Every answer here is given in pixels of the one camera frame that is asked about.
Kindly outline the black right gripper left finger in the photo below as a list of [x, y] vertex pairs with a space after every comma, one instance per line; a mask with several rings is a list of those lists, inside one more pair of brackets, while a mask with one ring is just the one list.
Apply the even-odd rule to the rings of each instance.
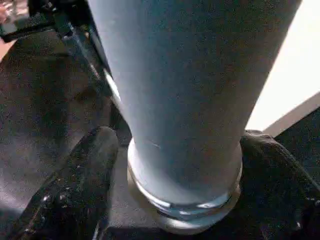
[[32, 196], [14, 225], [16, 240], [102, 240], [109, 223], [118, 138], [87, 133]]

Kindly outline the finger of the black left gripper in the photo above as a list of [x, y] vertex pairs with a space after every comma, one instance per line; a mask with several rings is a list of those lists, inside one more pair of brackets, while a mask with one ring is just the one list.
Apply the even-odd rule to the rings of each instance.
[[93, 66], [100, 72], [102, 69], [104, 69], [107, 73], [109, 73], [110, 67], [108, 60], [94, 23], [88, 23], [86, 25], [86, 41], [88, 48], [86, 58], [88, 62], [93, 64]]
[[83, 70], [89, 75], [91, 85], [95, 87], [99, 93], [111, 97], [111, 101], [116, 106], [119, 106], [121, 98], [113, 80], [111, 70], [110, 72], [107, 72], [105, 69], [99, 71], [92, 63], [88, 62], [86, 30], [83, 30], [80, 27], [71, 27], [68, 29], [67, 33], [64, 34], [63, 43], [67, 47], [69, 53], [81, 62]]

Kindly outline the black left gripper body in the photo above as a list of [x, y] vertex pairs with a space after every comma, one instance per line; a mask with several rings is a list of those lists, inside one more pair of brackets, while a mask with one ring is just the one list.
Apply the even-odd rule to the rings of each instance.
[[2, 0], [0, 38], [11, 42], [55, 30], [67, 34], [73, 27], [85, 30], [93, 24], [86, 0]]

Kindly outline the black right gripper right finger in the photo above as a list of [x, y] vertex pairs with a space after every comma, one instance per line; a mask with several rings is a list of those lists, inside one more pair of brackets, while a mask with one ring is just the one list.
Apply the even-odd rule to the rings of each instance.
[[243, 192], [264, 240], [318, 240], [320, 187], [294, 156], [268, 134], [240, 139]]

